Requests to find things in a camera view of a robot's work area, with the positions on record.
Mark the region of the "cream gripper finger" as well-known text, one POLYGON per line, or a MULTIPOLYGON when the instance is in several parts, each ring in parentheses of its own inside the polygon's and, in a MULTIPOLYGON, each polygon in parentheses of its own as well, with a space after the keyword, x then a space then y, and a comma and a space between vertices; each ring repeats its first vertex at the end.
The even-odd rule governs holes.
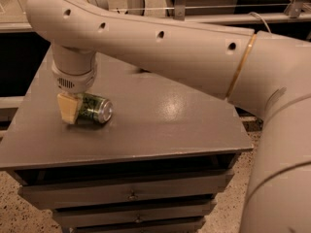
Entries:
POLYGON ((74 124, 82 107, 83 95, 59 93, 57 95, 57 102, 62 120, 68 124, 74 124))

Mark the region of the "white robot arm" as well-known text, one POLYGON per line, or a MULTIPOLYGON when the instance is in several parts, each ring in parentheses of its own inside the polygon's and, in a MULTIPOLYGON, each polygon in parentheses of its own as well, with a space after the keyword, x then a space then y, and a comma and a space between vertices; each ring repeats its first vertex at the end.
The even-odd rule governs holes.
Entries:
POLYGON ((101 52, 263 121, 239 233, 311 233, 311 44, 251 29, 127 16, 107 0, 27 0, 67 93, 87 91, 101 52))

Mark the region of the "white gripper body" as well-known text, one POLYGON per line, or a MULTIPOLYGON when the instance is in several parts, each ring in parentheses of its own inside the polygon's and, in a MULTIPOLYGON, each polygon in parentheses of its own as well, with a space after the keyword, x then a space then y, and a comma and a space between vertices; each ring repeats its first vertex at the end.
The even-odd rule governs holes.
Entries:
POLYGON ((94 84, 97 74, 95 63, 72 63, 59 67, 52 66, 56 85, 69 93, 84 93, 94 84))

